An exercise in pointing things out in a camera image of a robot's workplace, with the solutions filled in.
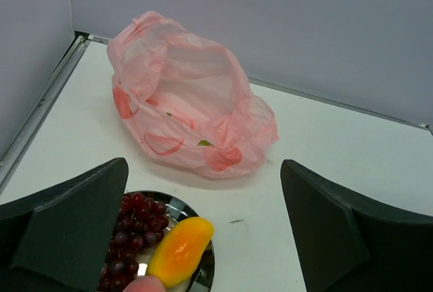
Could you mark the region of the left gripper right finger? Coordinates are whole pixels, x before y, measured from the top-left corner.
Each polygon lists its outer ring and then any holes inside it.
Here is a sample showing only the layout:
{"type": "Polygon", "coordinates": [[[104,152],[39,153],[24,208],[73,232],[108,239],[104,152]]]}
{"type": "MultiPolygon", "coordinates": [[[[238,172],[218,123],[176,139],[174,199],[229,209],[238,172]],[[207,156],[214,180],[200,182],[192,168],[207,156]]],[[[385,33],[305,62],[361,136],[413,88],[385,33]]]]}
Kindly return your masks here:
{"type": "Polygon", "coordinates": [[[376,201],[294,160],[281,186],[307,291],[431,291],[432,217],[376,201]]]}

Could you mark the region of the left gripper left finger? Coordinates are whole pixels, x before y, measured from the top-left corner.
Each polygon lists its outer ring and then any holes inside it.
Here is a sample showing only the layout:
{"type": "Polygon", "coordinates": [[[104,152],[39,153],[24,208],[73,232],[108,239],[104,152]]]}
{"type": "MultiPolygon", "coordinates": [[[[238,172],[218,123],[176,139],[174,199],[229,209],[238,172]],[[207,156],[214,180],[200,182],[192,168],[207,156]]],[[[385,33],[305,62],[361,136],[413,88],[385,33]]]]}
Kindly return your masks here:
{"type": "Polygon", "coordinates": [[[118,157],[1,205],[1,290],[96,291],[128,175],[118,157]]]}

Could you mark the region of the dark red fake grapes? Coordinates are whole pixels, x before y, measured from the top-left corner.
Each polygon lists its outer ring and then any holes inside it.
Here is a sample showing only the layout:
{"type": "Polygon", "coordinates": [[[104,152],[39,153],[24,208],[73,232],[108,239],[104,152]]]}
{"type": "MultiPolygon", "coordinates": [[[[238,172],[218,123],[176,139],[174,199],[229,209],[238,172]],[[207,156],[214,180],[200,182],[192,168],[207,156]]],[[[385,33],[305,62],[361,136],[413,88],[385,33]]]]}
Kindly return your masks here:
{"type": "Polygon", "coordinates": [[[169,211],[142,192],[125,193],[98,281],[98,291],[123,291],[139,275],[138,255],[164,238],[169,211]]]}

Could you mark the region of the orange yellow fake mango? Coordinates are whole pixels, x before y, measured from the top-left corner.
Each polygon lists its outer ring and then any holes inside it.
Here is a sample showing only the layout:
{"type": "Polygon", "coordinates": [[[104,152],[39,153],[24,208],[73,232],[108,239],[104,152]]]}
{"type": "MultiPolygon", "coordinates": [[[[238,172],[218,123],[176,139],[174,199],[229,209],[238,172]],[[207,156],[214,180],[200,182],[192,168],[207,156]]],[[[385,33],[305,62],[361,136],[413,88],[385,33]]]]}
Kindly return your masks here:
{"type": "Polygon", "coordinates": [[[178,222],[157,246],[146,274],[158,278],[167,289],[177,286],[196,271],[213,234],[214,227],[205,218],[178,222]]]}

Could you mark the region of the pink plastic bag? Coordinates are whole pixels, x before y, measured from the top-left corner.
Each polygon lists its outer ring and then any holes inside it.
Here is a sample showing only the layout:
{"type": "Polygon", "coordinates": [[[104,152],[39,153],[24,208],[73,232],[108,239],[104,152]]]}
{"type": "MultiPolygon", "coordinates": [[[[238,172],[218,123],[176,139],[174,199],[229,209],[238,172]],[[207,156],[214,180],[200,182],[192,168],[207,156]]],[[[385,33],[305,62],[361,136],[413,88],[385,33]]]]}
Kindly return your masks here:
{"type": "Polygon", "coordinates": [[[275,114],[230,50],[149,11],[106,52],[120,119],[150,159],[211,179],[264,164],[275,114]]]}

